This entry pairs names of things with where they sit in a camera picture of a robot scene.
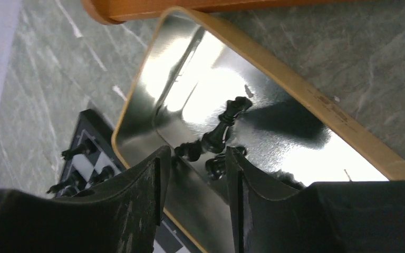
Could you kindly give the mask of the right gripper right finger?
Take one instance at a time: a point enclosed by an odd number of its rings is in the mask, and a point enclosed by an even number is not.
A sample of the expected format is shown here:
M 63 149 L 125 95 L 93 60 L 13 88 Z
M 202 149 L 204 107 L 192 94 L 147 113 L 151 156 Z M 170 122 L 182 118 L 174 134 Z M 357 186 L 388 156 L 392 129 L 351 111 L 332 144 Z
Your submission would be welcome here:
M 405 252 L 405 181 L 297 190 L 235 148 L 226 175 L 236 252 Z

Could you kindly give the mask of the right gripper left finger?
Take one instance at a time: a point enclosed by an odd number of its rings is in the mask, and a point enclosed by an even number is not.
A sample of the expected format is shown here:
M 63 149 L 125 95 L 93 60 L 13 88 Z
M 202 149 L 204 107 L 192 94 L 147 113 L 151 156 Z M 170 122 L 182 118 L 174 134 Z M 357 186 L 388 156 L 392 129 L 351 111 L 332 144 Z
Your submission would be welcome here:
M 0 252 L 152 252 L 171 163 L 160 147 L 72 197 L 0 189 Z

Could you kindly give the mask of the black rook corner board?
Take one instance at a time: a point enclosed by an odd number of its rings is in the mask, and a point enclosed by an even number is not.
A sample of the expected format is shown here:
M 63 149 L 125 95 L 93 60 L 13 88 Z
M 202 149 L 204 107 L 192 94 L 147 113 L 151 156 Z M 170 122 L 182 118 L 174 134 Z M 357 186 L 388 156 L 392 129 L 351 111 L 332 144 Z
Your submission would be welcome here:
M 68 149 L 61 152 L 61 156 L 65 161 L 72 160 L 74 156 L 79 154 L 93 154 L 97 151 L 97 146 L 92 140 L 86 139 L 81 142 L 76 148 Z

